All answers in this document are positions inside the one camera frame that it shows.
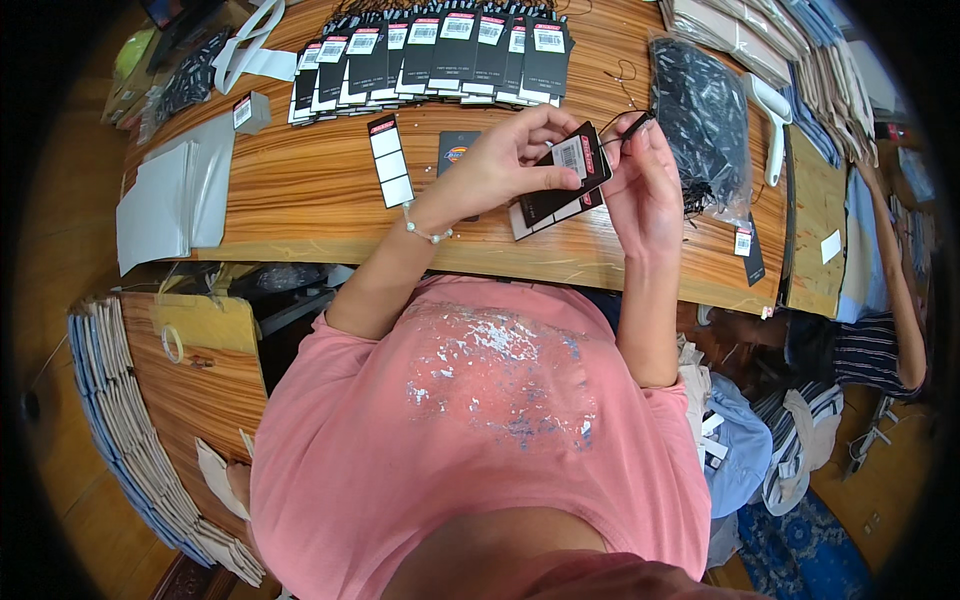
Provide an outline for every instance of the wooden table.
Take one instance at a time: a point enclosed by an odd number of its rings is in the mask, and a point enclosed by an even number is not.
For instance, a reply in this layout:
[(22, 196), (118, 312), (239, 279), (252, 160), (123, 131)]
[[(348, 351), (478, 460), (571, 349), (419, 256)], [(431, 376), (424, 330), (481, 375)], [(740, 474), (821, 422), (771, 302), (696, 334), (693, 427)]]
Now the wooden table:
[[(313, 0), (287, 9), (266, 47), (297, 52), (330, 14), (332, 2)], [(573, 0), (568, 11), (586, 11)], [(625, 82), (635, 104), (649, 106), (648, 29), (662, 29), (655, 4), (636, 0), (594, 2), (588, 14), (569, 18), (577, 45), (570, 55), (563, 108), (600, 128), (629, 110), (630, 98), (604, 74), (620, 74), (617, 60), (636, 66)], [(719, 55), (738, 71), (726, 55)], [(627, 67), (625, 77), (630, 76)], [(126, 186), (132, 186), (143, 155), (160, 143), (230, 110), (247, 91), (270, 97), (274, 123), (259, 134), (237, 135), (230, 167), (227, 220), (219, 248), (194, 250), (200, 260), (308, 261), (359, 263), (396, 218), (380, 196), (366, 124), (375, 117), (350, 117), (305, 128), (286, 124), (291, 84), (244, 75), (228, 96), (184, 111), (165, 124), (151, 143), (135, 145), (126, 156)], [(479, 131), (507, 118), (501, 108), (460, 108), (424, 104), (398, 112), (400, 136), (415, 191), (436, 178), (441, 131)], [(764, 187), (770, 125), (750, 105), (750, 152), (754, 164), (753, 213), (763, 250), (766, 277), (747, 285), (743, 260), (733, 255), (733, 228), (701, 217), (684, 229), (681, 300), (703, 302), (759, 314), (773, 306), (780, 282), (786, 202), (783, 186)], [(623, 252), (602, 206), (514, 242), (506, 210), (462, 223), (443, 242), (432, 268), (444, 271), (512, 276), (608, 289), (623, 287)]]

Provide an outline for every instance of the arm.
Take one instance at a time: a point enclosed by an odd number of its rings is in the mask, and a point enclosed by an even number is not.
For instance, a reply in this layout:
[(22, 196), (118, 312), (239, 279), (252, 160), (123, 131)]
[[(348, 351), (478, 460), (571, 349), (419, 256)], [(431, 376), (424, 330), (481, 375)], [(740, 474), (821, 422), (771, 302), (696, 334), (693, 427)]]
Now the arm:
[[(571, 169), (534, 167), (579, 124), (559, 108), (528, 108), (484, 132), (410, 207), (417, 229), (443, 233), (461, 219), (511, 198), (542, 189), (577, 189)], [(370, 340), (393, 329), (410, 294), (437, 251), (437, 244), (406, 229), (401, 215), (386, 237), (347, 280), (326, 311), (331, 327)]]
[[(608, 139), (637, 115), (621, 119)], [(684, 199), (673, 153), (656, 121), (622, 147), (606, 146), (614, 177), (607, 208), (624, 251), (623, 306), (616, 344), (642, 388), (677, 381), (677, 296), (684, 239)]]
[(900, 376), (903, 387), (914, 390), (924, 383), (924, 377), (926, 377), (924, 336), (921, 334), (920, 322), (914, 310), (913, 297), (900, 267), (900, 249), (897, 246), (894, 228), (890, 224), (890, 210), (884, 202), (876, 170), (860, 162), (857, 163), (857, 169), (866, 181), (874, 201), (876, 242), (880, 251), (880, 262), (883, 264), (887, 295), (890, 297), (890, 309), (894, 314), (897, 342), (900, 346), (897, 374)]

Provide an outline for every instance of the woman's right hand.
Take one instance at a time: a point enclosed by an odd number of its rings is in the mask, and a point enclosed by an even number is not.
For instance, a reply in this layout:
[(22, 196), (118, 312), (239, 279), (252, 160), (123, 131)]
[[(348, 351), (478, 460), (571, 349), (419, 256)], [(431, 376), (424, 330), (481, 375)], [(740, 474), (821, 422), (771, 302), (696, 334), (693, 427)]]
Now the woman's right hand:
[[(640, 113), (620, 117), (603, 141), (619, 137)], [(647, 266), (679, 265), (684, 242), (684, 194), (673, 152), (656, 120), (622, 144), (604, 147), (613, 178), (604, 198), (620, 246), (628, 259)]]

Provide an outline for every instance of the striped shirt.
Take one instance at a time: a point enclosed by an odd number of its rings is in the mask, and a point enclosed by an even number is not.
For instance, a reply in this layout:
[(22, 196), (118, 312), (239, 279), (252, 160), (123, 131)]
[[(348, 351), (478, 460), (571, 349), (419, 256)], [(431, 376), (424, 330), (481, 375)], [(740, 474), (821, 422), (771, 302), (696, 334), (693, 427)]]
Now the striped shirt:
[(839, 324), (833, 346), (833, 369), (840, 385), (859, 383), (879, 388), (894, 397), (913, 397), (897, 374), (897, 330), (892, 312), (864, 317), (854, 324)]

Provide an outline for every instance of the floor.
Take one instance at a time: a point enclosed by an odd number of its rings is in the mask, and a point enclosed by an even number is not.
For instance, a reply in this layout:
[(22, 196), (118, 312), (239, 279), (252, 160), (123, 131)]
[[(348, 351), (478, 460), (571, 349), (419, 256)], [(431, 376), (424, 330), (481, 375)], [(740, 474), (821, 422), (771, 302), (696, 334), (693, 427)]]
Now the floor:
[[(60, 343), (69, 305), (117, 282), (113, 215), (127, 136), (100, 125), (99, 119), (113, 57), (141, 19), (141, 9), (132, 4), (108, 32), (70, 90), (40, 159), (14, 281), (14, 375), (21, 387), (29, 384)], [(735, 370), (745, 364), (748, 349), (718, 344), (695, 330), (692, 310), (692, 305), (681, 308), (681, 328), (708, 353), (714, 368)], [(32, 427), (31, 443), (64, 535), (106, 598), (148, 597), (175, 552), (144, 525), (97, 455), (65, 348), (54, 353), (36, 393), (40, 417)], [(864, 470), (840, 483), (846, 466), (844, 442), (859, 435), (872, 413), (871, 402), (876, 400), (861, 392), (848, 395), (850, 409), (844, 414), (834, 461), (814, 475), (812, 485), (877, 570), (895, 548), (919, 496), (929, 448), (924, 442), (925, 419), (905, 421), (889, 433), (894, 446), (877, 447)], [(745, 576), (742, 565), (737, 570), (736, 559), (715, 572), (720, 583), (739, 588), (749, 586)], [(273, 591), (241, 585), (231, 598), (266, 598)]]

